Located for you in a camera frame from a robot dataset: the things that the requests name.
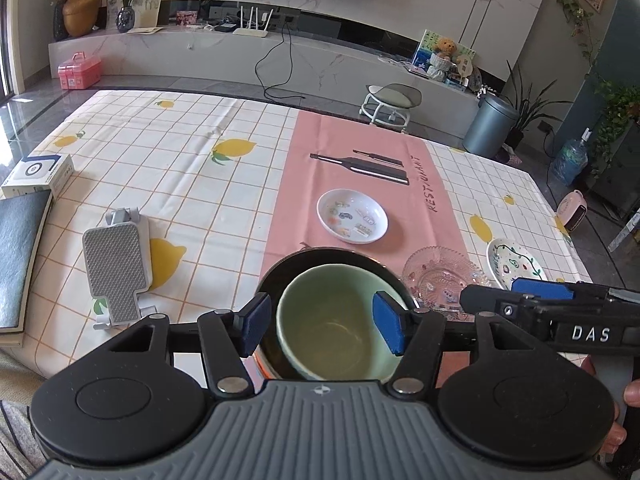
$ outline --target pink glass plate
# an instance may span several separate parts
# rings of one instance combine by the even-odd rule
[[[474,320],[460,307],[460,292],[467,285],[490,285],[466,256],[444,247],[425,247],[412,254],[404,264],[402,281],[416,300],[451,321]]]

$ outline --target stool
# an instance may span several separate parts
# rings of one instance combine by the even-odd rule
[[[371,119],[371,124],[404,130],[411,118],[409,110],[422,102],[422,94],[417,88],[400,83],[392,83],[384,87],[370,85],[367,91],[369,93],[359,113]]]

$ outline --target black notebook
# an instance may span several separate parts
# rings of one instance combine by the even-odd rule
[[[0,200],[0,346],[22,343],[31,272],[51,192]]]

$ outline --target white grid tablecloth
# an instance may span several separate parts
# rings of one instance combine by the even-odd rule
[[[34,150],[71,154],[76,172],[38,248],[24,347],[10,352],[49,377],[117,333],[92,328],[94,300],[81,245],[82,233],[114,208],[140,208],[151,237],[168,242],[162,257],[178,263],[165,283],[141,295],[141,306],[154,304],[172,322],[194,321],[212,308],[241,308],[258,284],[297,115],[280,105],[195,93],[97,92]],[[218,164],[210,152],[227,139],[255,146]],[[486,243],[471,228],[472,215],[481,216],[494,237],[526,246],[550,279],[589,281],[528,174],[425,143],[469,257],[487,275]],[[195,370],[199,358],[184,367],[202,378]]]

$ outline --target trash can lid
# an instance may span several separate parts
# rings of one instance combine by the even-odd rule
[[[518,111],[507,101],[500,99],[493,94],[486,94],[484,96],[484,100],[491,108],[495,108],[502,115],[505,115],[510,119],[517,119],[520,116]]]

